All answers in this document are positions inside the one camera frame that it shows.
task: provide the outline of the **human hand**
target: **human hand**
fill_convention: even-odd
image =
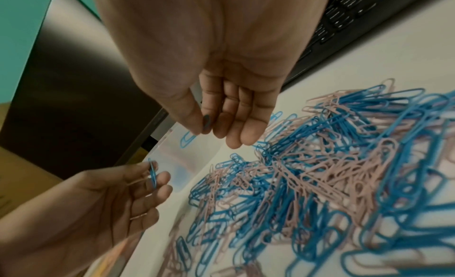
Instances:
[[[72,276],[154,225],[172,187],[165,171],[153,190],[149,170],[143,162],[81,172],[3,217],[0,276]]]
[[[137,85],[193,134],[264,133],[327,0],[96,0]],[[202,109],[189,87],[199,76]]]

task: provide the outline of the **desk surface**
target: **desk surface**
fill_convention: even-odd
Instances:
[[[298,113],[309,98],[339,89],[368,88],[386,78],[396,79],[397,90],[424,87],[428,92],[448,92],[455,89],[453,16],[455,0],[433,0],[282,93],[276,110],[283,111],[283,116]],[[173,194],[159,207],[160,221],[145,232],[123,277],[156,275],[163,261],[167,235],[176,215],[187,204],[190,188],[208,173],[211,164],[228,160],[233,152],[247,161],[255,159],[251,148],[234,151],[223,145],[186,190]],[[344,276],[336,256],[332,258],[318,276],[334,272],[335,276]],[[268,259],[263,264],[264,272],[268,276],[283,276],[288,261]]]

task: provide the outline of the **finger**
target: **finger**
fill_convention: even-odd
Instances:
[[[226,144],[232,149],[242,146],[240,134],[253,107],[253,92],[250,89],[239,87],[238,99],[236,118],[226,136]]]
[[[238,110],[238,86],[229,81],[223,81],[223,90],[224,90],[224,102],[221,113],[218,116],[218,119],[213,126],[213,134],[217,138],[225,138],[231,128],[232,123],[237,114]]]
[[[253,145],[264,133],[275,108],[280,88],[267,92],[255,92],[253,109],[243,125],[240,141],[245,145]]]
[[[144,214],[130,221],[128,236],[131,236],[138,232],[142,232],[152,227],[153,225],[155,225],[155,223],[158,222],[159,218],[160,213],[158,212],[158,209],[152,207],[149,211],[147,211],[147,214]]]
[[[157,101],[176,122],[186,127],[192,134],[199,135],[202,132],[202,112],[190,89],[186,89],[181,95]]]
[[[77,174],[79,186],[90,190],[100,190],[125,183],[126,185],[138,179],[147,178],[150,170],[149,162],[123,165],[117,167],[87,170]]]
[[[131,205],[131,216],[134,218],[141,214],[146,213],[152,207],[157,207],[171,195],[172,186],[164,185],[160,189],[155,190],[150,195],[141,197],[133,201]]]
[[[205,126],[202,130],[203,134],[208,134],[212,130],[218,118],[223,100],[223,79],[221,77],[209,76],[201,73],[199,76],[200,87],[202,88],[202,115],[208,115],[211,124]]]
[[[167,171],[160,172],[156,176],[156,188],[159,189],[161,186],[168,184],[170,180],[171,180],[171,174],[169,172],[167,172]],[[138,198],[144,197],[146,195],[149,195],[154,190],[155,189],[153,188],[152,182],[150,179],[143,180],[141,182],[133,184],[130,187],[131,196],[134,199],[138,199]]]

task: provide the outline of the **black keyboard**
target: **black keyboard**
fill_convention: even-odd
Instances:
[[[282,87],[282,91],[324,61],[415,0],[329,0],[328,6]]]

